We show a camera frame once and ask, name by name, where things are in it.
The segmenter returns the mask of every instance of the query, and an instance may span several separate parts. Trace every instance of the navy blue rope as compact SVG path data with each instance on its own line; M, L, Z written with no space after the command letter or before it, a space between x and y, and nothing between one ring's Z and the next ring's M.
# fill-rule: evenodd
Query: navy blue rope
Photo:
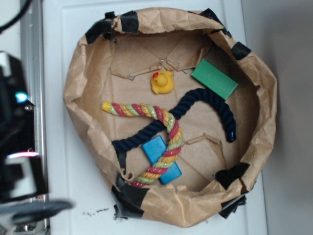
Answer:
M222 121L226 137L228 142L233 142L236 139L236 121L234 115L231 112L229 105L225 101L209 89L197 88L191 90L185 94L179 101L177 106L169 112L179 120L191 106L196 102L202 100L210 104L213 109L219 114ZM112 144L117 153L123 153L131 150L134 147L138 147L149 141L158 132L165 129L165 126L160 121L156 120L140 130L137 134L127 139L112 141Z

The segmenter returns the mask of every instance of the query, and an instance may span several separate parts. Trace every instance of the blue block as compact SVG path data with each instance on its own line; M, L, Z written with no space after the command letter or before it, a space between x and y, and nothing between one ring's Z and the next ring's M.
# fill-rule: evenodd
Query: blue block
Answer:
M146 153L151 164L154 164L158 161L160 157L163 156L167 146L161 136L157 136L154 139L146 142L142 146L143 151ZM167 172L160 177L161 182L165 185L174 179L181 176L182 173L177 163L174 163L171 168L167 170Z

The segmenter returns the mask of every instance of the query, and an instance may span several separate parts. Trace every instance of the rope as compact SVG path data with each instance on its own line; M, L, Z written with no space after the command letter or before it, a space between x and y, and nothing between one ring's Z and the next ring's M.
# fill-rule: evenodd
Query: rope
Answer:
M135 187L143 187L150 185L154 180L161 177L162 174L166 173L178 158L182 145L182 130L179 127L179 122L175 119L173 114L161 109L158 106L152 106L150 104L117 104L104 102L101 107L102 110L121 117L136 117L143 116L153 118L162 123L167 128L169 133L169 143L161 158L153 164L152 167L148 168L143 172L135 181L131 182L131 185Z
M210 104L213 109L219 114L224 130L226 132L227 141L233 142L236 139L236 121L231 112L229 105L225 101L209 89L197 88L185 94L179 101L177 106L169 112L179 120L191 106L196 102L202 100ZM127 139L112 141L112 144L117 153L123 153L131 150L134 147L149 141L154 135L162 131L164 126L160 121L154 121L140 130L137 134Z

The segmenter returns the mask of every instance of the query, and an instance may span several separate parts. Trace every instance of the rubber duck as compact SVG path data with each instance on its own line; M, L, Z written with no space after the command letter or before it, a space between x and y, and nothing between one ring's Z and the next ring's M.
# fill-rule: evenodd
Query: rubber duck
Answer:
M152 91L155 94L167 94L174 89L173 73L161 71L153 74L151 78Z

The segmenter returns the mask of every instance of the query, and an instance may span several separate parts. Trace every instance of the gray wall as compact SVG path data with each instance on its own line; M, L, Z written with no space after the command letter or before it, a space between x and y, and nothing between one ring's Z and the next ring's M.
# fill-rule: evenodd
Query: gray wall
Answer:
M242 0L247 45L278 79L274 151L263 170L268 234L313 234L313 0Z

